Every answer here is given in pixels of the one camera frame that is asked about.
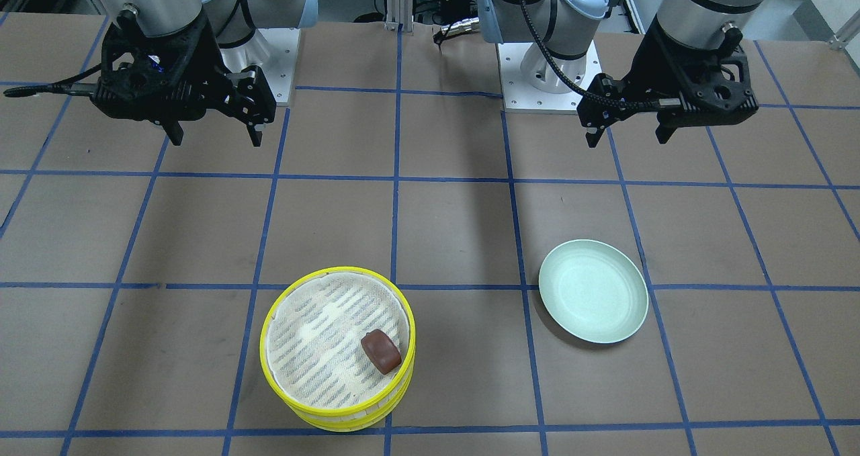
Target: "round plate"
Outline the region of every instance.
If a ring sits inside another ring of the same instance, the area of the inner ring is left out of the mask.
[[[630,258],[604,242],[574,239],[546,255],[538,279],[559,325],[594,343],[635,334],[648,314],[648,288]]]

